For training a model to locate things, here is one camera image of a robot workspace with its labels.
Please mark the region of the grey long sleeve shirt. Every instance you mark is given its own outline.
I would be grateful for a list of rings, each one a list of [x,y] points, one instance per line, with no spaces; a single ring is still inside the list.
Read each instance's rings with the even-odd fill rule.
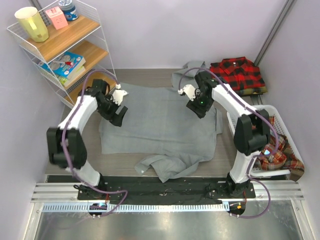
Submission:
[[[193,174],[199,163],[213,159],[223,115],[212,107],[204,118],[187,108],[188,98],[178,94],[195,85],[203,61],[190,61],[171,76],[172,87],[143,87],[123,83],[128,92],[122,125],[102,120],[99,125],[103,154],[146,154],[135,165],[138,174],[153,168],[161,182]]]

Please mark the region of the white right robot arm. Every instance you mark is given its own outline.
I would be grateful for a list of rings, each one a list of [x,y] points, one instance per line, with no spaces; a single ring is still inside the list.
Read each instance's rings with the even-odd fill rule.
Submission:
[[[227,174],[225,190],[233,198],[249,188],[250,172],[254,160],[270,142],[271,124],[266,110],[257,110],[241,99],[220,77],[210,71],[202,71],[196,77],[197,87],[186,84],[178,93],[189,99],[187,107],[200,119],[218,102],[236,119],[233,143],[237,150],[232,169]]]

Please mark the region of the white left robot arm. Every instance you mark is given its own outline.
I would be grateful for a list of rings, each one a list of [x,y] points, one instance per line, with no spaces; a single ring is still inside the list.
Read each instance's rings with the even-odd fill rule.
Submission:
[[[81,182],[80,191],[100,200],[108,194],[104,177],[88,160],[88,153],[82,138],[83,130],[94,112],[116,127],[121,127],[128,110],[121,106],[128,92],[117,84],[112,93],[107,93],[109,84],[94,79],[90,87],[82,89],[75,106],[57,126],[46,132],[49,162],[71,173]]]

